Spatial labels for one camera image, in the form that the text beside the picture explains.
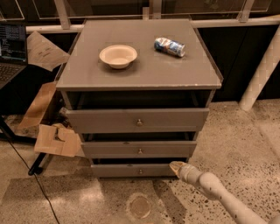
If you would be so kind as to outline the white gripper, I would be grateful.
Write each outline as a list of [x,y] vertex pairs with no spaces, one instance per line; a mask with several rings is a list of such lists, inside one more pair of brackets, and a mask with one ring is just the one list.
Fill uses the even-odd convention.
[[202,172],[193,165],[181,161],[172,161],[169,163],[169,166],[177,177],[191,185],[195,185],[202,174]]

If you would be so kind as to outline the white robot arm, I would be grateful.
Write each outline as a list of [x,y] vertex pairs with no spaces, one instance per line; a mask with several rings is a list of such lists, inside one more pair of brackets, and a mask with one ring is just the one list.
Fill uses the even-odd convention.
[[280,224],[280,215],[269,222],[265,221],[230,193],[213,173],[202,172],[181,161],[172,161],[169,166],[182,182],[194,186],[210,200],[218,200],[236,224]]

